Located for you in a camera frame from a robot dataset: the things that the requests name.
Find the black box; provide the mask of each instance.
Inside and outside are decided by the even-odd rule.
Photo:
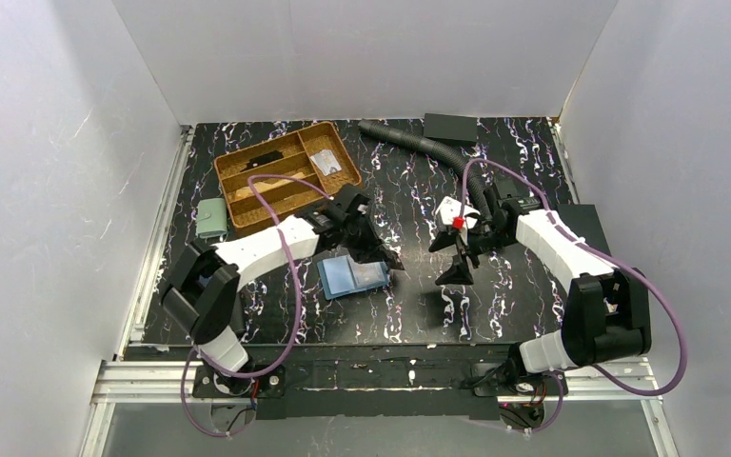
[[[478,118],[426,113],[425,137],[449,146],[475,146]]]

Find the marble tabletop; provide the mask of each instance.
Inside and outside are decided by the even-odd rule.
[[[317,121],[199,124],[189,151],[177,206],[159,268],[165,276],[173,260],[195,236],[197,204],[221,197],[213,168],[215,157],[255,145]],[[563,312],[564,292],[537,257],[520,245],[483,256],[473,270],[471,287],[438,287],[452,252],[429,253],[432,212],[445,196],[458,198],[460,179],[421,153],[361,135],[357,120],[334,121],[343,143],[372,197],[370,214],[380,236],[400,253],[405,271],[394,271],[380,289],[327,301],[317,265],[300,262],[305,304],[299,343],[386,345],[401,343],[515,342],[555,330]],[[384,121],[421,134],[421,119]],[[464,155],[486,157],[519,170],[542,188],[551,204],[570,202],[562,166],[547,119],[482,118],[478,145]],[[493,171],[484,168],[488,179]],[[344,250],[314,260],[346,254]],[[286,267],[277,268],[242,288],[250,344],[283,344],[289,335],[295,297]],[[159,305],[153,293],[142,340],[147,345],[188,345],[186,333]]]

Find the gray floor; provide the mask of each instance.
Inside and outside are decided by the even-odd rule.
[[[208,405],[191,406],[207,426]],[[217,425],[226,418],[217,414]],[[556,426],[530,438],[457,417],[339,416],[254,422],[233,440],[200,434],[178,404],[120,404],[105,455],[606,457],[657,453],[641,402],[618,401],[565,402]]]

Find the metal frame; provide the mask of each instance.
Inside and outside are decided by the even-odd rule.
[[[559,125],[550,120],[548,122],[556,141],[557,152],[573,201],[579,203],[579,195],[575,190],[568,156],[564,150],[559,132]],[[155,229],[148,244],[144,264],[133,295],[134,300],[121,340],[121,346],[116,351],[117,361],[104,363],[97,377],[91,399],[88,428],[80,450],[81,456],[101,456],[103,454],[116,404],[180,402],[179,389],[181,376],[183,375],[183,362],[129,362],[123,361],[123,359],[125,349],[128,346],[137,345],[143,336],[150,295],[161,264],[169,221],[174,211],[193,136],[194,128],[184,129],[181,147],[169,174],[164,199],[156,216]],[[657,386],[654,373],[648,364],[648,359],[645,357],[622,359],[603,364],[603,366],[632,387],[654,388]],[[247,401],[244,399],[205,400],[192,398],[190,393],[194,373],[195,368],[191,368],[187,373],[188,402],[233,404]],[[564,398],[565,401],[640,401],[644,420],[648,424],[658,455],[661,457],[678,455],[671,431],[662,412],[661,398],[643,399],[621,390],[594,368],[575,369],[564,375],[567,378],[570,390],[570,394]],[[498,401],[513,403],[525,402],[527,399],[519,396],[498,397]]]

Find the white panel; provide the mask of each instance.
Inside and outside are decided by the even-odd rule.
[[[114,0],[182,123],[558,115],[617,0]]]
[[[110,1],[0,0],[0,456],[76,454],[178,137]]]
[[[690,359],[665,412],[681,455],[731,455],[731,1],[622,0],[563,116],[612,252],[670,297]],[[676,337],[652,307],[663,384]]]

